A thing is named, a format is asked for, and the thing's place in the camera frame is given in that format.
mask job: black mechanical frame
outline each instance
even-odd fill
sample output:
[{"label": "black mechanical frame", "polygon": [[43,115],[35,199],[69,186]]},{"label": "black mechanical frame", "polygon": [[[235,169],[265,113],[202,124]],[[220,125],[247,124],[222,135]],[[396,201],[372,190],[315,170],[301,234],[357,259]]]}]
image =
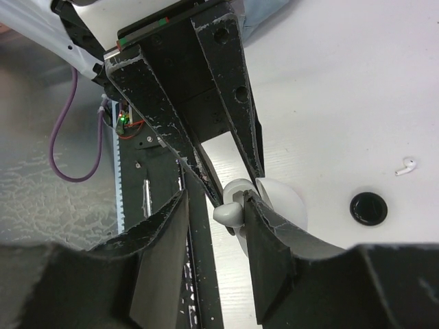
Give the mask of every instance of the black mechanical frame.
[{"label": "black mechanical frame", "polygon": [[[148,124],[120,144],[126,233],[89,252],[1,246],[0,328],[223,328],[204,198],[219,206],[222,188],[201,143],[230,131],[263,176],[237,19],[227,2],[183,1],[120,31],[119,48],[106,73]],[[344,251],[253,192],[244,215],[264,329],[439,328],[438,245]]]}]

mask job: white earbud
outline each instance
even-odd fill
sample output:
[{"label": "white earbud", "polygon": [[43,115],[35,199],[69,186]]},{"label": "white earbud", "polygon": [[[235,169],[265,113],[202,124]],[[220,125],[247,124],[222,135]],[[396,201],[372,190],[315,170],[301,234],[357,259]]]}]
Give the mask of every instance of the white earbud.
[{"label": "white earbud", "polygon": [[229,228],[240,228],[244,225],[244,212],[239,202],[223,204],[213,210],[213,219]]},{"label": "white earbud", "polygon": [[404,175],[405,173],[409,173],[410,171],[413,171],[416,168],[416,161],[413,158],[405,158],[403,160],[403,164],[405,165],[404,169],[395,171],[396,176]]}]

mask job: gray fabric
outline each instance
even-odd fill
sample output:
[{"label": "gray fabric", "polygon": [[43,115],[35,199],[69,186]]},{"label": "gray fabric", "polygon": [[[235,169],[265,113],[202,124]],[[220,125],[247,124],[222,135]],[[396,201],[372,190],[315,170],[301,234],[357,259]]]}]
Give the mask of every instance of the gray fabric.
[{"label": "gray fabric", "polygon": [[242,38],[245,42],[253,31],[290,0],[244,0],[245,14],[239,15]]}]

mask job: red wire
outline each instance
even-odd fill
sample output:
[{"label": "red wire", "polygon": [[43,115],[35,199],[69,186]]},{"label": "red wire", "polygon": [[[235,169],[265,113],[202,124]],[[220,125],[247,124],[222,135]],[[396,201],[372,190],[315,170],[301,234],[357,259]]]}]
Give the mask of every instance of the red wire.
[{"label": "red wire", "polygon": [[140,132],[140,129],[142,129],[142,126],[143,126],[143,121],[140,122],[140,126],[139,126],[139,128],[137,128],[137,131],[136,131],[133,135],[131,135],[131,136],[127,136],[127,137],[124,137],[124,136],[119,135],[119,138],[120,138],[120,139],[130,139],[130,138],[133,138],[134,136],[137,136],[137,134],[139,134],[139,132]]},{"label": "red wire", "polygon": [[126,127],[134,127],[135,125],[139,125],[140,123],[144,123],[145,121],[144,120],[140,120],[140,121],[137,121],[137,122],[134,122],[134,123],[131,123],[130,125],[125,125]]}]

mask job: screw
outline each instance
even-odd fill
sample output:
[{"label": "screw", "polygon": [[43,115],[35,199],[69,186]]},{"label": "screw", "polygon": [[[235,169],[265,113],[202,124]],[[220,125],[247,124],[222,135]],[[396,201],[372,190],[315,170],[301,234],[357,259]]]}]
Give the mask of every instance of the screw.
[{"label": "screw", "polygon": [[151,37],[151,40],[152,40],[152,44],[154,46],[161,45],[161,43],[162,43],[162,38],[159,35],[157,35],[157,34],[153,35]]}]

